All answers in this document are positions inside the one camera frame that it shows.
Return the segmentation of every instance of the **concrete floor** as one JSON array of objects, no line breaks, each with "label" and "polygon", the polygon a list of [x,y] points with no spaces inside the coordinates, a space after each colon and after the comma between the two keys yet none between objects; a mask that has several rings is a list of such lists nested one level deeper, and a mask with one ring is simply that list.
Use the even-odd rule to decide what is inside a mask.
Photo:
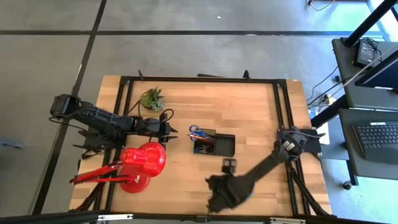
[{"label": "concrete floor", "polygon": [[[327,2],[316,4],[321,7]],[[100,0],[3,0],[0,29],[90,30],[99,5]],[[363,2],[336,2],[315,12],[305,1],[295,0],[112,0],[99,28],[347,31],[354,30],[369,13]],[[23,149],[0,151],[2,217],[29,213],[58,128],[47,120],[52,98],[72,89],[87,40],[87,36],[0,35],[0,136],[25,144]],[[79,96],[95,102],[103,75],[137,75],[138,69],[147,76],[206,73],[226,77],[241,77],[248,69],[253,78],[301,79],[309,97],[312,87],[336,67],[331,40],[305,36],[101,36],[95,40]],[[315,95],[332,84],[327,80]],[[72,144],[82,142],[75,129],[68,129],[45,213],[67,211],[72,195],[68,180],[75,175],[81,154]],[[344,161],[325,160],[323,171],[335,215],[398,222],[393,214],[398,210],[397,181],[359,178],[360,186],[345,191],[340,185],[348,180]]]}]

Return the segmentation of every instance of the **wooden table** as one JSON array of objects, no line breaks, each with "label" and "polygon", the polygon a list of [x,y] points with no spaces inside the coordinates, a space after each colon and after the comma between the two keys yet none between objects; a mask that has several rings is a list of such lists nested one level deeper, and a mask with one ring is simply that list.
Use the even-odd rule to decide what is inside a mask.
[{"label": "wooden table", "polygon": [[[120,76],[104,76],[96,105],[113,111]],[[130,105],[149,88],[159,86],[165,96],[165,108],[175,111],[170,125],[178,130],[178,136],[167,143],[167,162],[163,172],[150,180],[148,187],[130,194],[116,184],[112,212],[206,214],[206,204],[211,197],[205,178],[221,174],[222,157],[193,153],[193,142],[187,136],[188,127],[197,124],[202,128],[216,129],[217,133],[236,135],[238,161],[236,175],[247,172],[273,150],[276,130],[279,127],[275,98],[271,84],[262,83],[201,83],[201,82],[134,82]],[[294,124],[299,128],[311,128],[302,83],[287,80]],[[122,97],[120,113],[126,99]],[[280,90],[284,122],[287,115],[283,94]],[[143,117],[157,118],[160,113],[142,108]],[[130,114],[137,114],[134,109]],[[139,147],[148,141],[141,136],[129,136],[126,147]],[[322,168],[314,155],[301,155],[305,183],[324,210],[331,213]],[[97,169],[103,156],[94,156],[82,161],[79,173]],[[95,183],[76,185],[70,208],[76,208],[90,194]],[[107,185],[100,208],[104,208]],[[299,211],[302,212],[300,191],[296,186]],[[223,210],[223,215],[277,215],[291,216],[289,188],[285,165],[280,164],[269,172],[254,188],[254,195],[234,210]]]}]

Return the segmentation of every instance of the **keyboard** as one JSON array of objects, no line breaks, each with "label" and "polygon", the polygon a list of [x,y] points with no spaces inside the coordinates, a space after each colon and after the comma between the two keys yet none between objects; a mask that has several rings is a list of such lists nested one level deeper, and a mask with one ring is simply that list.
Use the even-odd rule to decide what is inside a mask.
[{"label": "keyboard", "polygon": [[398,164],[398,122],[353,125],[363,156],[369,161]]}]

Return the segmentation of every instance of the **succulent plant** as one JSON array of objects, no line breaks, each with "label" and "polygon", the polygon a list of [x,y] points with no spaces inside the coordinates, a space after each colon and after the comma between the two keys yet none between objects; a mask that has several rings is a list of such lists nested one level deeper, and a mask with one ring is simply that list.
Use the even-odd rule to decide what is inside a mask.
[{"label": "succulent plant", "polygon": [[140,98],[140,104],[147,109],[152,109],[154,111],[160,111],[164,108],[165,102],[161,100],[164,96],[160,96],[162,89],[151,88],[146,91]]}]

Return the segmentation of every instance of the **scissors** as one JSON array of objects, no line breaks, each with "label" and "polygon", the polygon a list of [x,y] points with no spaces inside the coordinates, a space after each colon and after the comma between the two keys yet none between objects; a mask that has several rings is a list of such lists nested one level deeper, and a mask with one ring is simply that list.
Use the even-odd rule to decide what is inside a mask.
[{"label": "scissors", "polygon": [[204,132],[199,128],[199,126],[197,126],[197,125],[191,125],[191,126],[189,127],[189,131],[191,132],[190,137],[191,137],[191,140],[192,140],[192,141],[196,141],[196,140],[197,140],[197,138],[196,138],[195,136],[198,136],[200,139],[201,139],[201,138],[205,138],[205,139],[208,139],[208,140],[213,140],[212,137],[210,137],[208,134],[204,133]]}]

